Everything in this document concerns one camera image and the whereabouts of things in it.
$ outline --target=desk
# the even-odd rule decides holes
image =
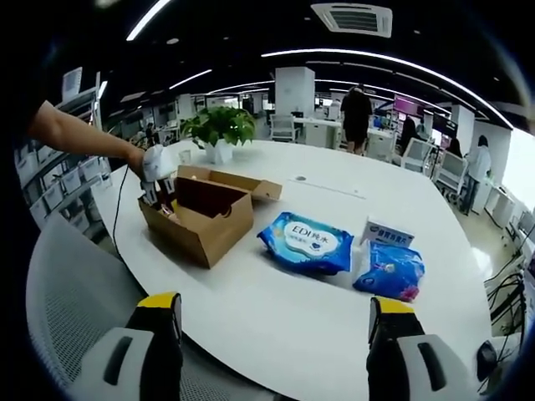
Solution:
[[[208,165],[190,141],[197,165]],[[219,170],[283,185],[281,200],[255,206],[254,227],[211,269],[180,259],[149,233],[128,173],[116,228],[117,247],[149,293],[182,295],[184,332],[214,358],[266,388],[300,401],[368,399],[370,295],[285,272],[265,257],[257,233],[281,211],[359,235],[369,214],[415,234],[426,273],[413,307],[428,333],[456,352],[474,377],[477,348],[491,336],[483,278],[450,207],[423,175],[344,152],[255,141],[234,150]],[[94,199],[112,232],[119,185]],[[297,176],[307,177],[304,182]]]
[[[342,129],[340,121],[297,117],[293,119],[293,122],[304,125],[306,145],[338,149],[341,139],[339,131]]]
[[[504,190],[496,186],[491,188],[485,210],[498,227],[507,227],[514,208],[515,201]]]

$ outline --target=window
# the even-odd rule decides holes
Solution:
[[[535,208],[535,136],[513,129],[503,184],[530,211]]]

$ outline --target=ceiling air vent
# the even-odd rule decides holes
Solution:
[[[353,3],[313,4],[312,9],[331,32],[392,36],[392,10]]]

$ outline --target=led strip light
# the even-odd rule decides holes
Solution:
[[[204,74],[209,74],[209,73],[211,73],[211,69],[207,69],[206,71],[203,71],[203,72],[201,72],[201,73],[195,74],[195,75],[191,76],[190,78],[186,78],[186,79],[182,80],[181,82],[177,82],[177,83],[174,84],[173,86],[170,86],[169,89],[174,89],[174,88],[176,88],[177,86],[180,86],[180,85],[182,85],[182,84],[185,84],[185,83],[188,82],[188,81],[191,81],[192,79],[199,78],[199,77],[201,77],[202,75],[204,75]]]

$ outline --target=ceiling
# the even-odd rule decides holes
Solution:
[[[460,98],[493,124],[504,125],[491,110],[455,85],[404,64],[338,53],[261,57],[263,53],[288,49],[336,48],[378,53],[418,64],[455,80],[489,102],[526,105],[529,99],[526,92],[530,91],[514,73],[518,66],[523,78],[531,82],[526,71],[535,71],[528,48],[518,40],[524,35],[523,29],[528,37],[528,25],[521,24],[522,16],[503,8],[491,10],[477,3],[468,8],[461,1],[367,1],[393,11],[392,37],[379,38],[331,33],[310,8],[311,3],[319,2],[309,0],[171,0],[134,41],[126,42],[130,30],[152,3],[156,0],[121,0],[91,14],[82,34],[57,54],[50,75],[55,92],[59,92],[61,75],[67,70],[80,65],[89,73],[99,70],[102,79],[109,82],[101,101],[105,117],[119,109],[135,109],[141,100],[160,104],[181,93],[205,93],[270,80],[277,67],[307,65],[317,79],[371,84],[433,104],[458,103]],[[172,38],[179,42],[166,44]],[[173,84],[207,69],[212,72],[169,90]],[[349,86],[317,83],[317,90]],[[145,94],[120,102],[136,92]],[[384,91],[377,94],[391,97]],[[504,115],[520,128],[527,126],[514,114]]]

